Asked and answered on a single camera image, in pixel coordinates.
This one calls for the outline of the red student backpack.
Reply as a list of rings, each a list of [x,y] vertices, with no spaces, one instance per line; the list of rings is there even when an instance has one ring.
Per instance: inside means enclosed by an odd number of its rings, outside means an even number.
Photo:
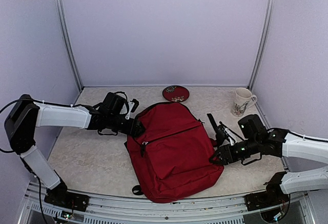
[[[181,103],[156,103],[136,115],[145,127],[126,147],[138,179],[132,188],[155,203],[187,198],[215,185],[224,167],[210,162],[215,150],[203,123]]]

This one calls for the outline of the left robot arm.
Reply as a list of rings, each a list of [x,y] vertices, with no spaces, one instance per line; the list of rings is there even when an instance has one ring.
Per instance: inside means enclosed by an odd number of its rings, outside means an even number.
[[[109,92],[95,105],[64,105],[23,94],[1,108],[2,112],[10,109],[4,129],[11,149],[5,152],[18,155],[34,177],[51,192],[52,198],[66,206],[72,195],[64,180],[50,166],[36,139],[46,138],[46,132],[58,135],[63,128],[95,131],[100,136],[121,133],[138,137],[145,131],[142,122],[131,116],[138,105],[138,100],[128,100],[124,92]]]

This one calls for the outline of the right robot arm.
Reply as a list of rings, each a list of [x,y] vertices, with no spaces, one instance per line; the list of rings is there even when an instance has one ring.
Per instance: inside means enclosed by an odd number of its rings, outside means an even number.
[[[272,206],[282,194],[315,191],[327,188],[327,140],[294,133],[288,129],[266,128],[257,114],[238,121],[243,136],[240,142],[233,138],[235,132],[223,123],[216,123],[207,114],[216,135],[216,151],[210,162],[226,166],[235,162],[246,165],[245,160],[254,154],[260,156],[295,157],[325,164],[324,167],[303,172],[279,172],[268,182],[262,201]]]

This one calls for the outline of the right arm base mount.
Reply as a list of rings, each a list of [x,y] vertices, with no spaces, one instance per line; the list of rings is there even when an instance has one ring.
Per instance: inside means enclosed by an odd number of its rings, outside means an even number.
[[[290,200],[290,195],[283,193],[280,184],[286,172],[278,172],[270,179],[264,191],[247,194],[245,205],[248,211],[272,207]]]

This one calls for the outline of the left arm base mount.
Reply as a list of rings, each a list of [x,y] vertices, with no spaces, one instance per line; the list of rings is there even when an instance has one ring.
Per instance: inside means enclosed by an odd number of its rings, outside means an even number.
[[[64,183],[60,183],[52,190],[47,189],[44,201],[54,206],[73,211],[86,212],[89,203],[89,196],[70,192]]]

